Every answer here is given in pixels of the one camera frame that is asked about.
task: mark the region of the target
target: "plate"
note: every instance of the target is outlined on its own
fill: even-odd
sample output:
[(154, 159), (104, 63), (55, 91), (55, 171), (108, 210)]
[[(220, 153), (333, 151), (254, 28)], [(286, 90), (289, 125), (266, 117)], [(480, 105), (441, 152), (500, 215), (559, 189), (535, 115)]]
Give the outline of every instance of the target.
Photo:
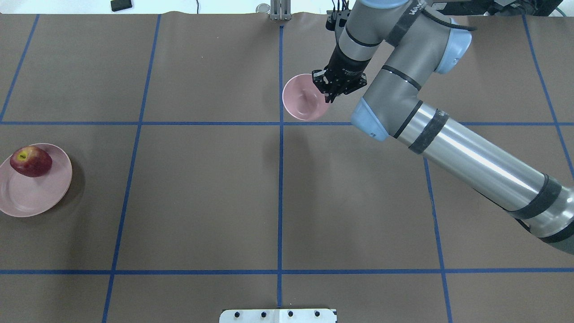
[(52, 144), (33, 144), (52, 158), (52, 168), (43, 176), (27, 177), (10, 166), (8, 157), (0, 166), (0, 211), (13, 217), (31, 217), (46, 212), (66, 194), (72, 182), (68, 155)]
[(311, 74), (299, 74), (285, 84), (283, 105), (294, 118), (314, 121), (325, 114), (331, 104), (325, 103), (325, 95), (317, 89)]

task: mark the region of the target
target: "wire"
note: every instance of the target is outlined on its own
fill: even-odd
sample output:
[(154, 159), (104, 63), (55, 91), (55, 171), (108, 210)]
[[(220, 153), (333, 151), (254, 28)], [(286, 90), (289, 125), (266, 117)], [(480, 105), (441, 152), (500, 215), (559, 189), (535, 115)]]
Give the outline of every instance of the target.
[(442, 21), (441, 19), (438, 19), (437, 17), (433, 16), (432, 13), (430, 13), (424, 9), (422, 10), (422, 14), (427, 16), (430, 20), (437, 22), (443, 26), (447, 26), (449, 28), (468, 30), (469, 32), (476, 30), (476, 27), (455, 25), (455, 24), (451, 24), (449, 22)]
[(566, 13), (562, 9), (556, 7), (556, 11), (559, 12), (563, 17), (567, 17)]

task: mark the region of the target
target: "apple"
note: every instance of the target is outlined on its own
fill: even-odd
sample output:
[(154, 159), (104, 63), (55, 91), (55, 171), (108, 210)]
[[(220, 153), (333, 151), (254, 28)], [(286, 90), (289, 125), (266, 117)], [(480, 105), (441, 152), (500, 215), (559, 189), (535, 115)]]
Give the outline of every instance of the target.
[(52, 158), (43, 149), (26, 146), (16, 150), (10, 157), (10, 166), (28, 177), (45, 175), (52, 167)]

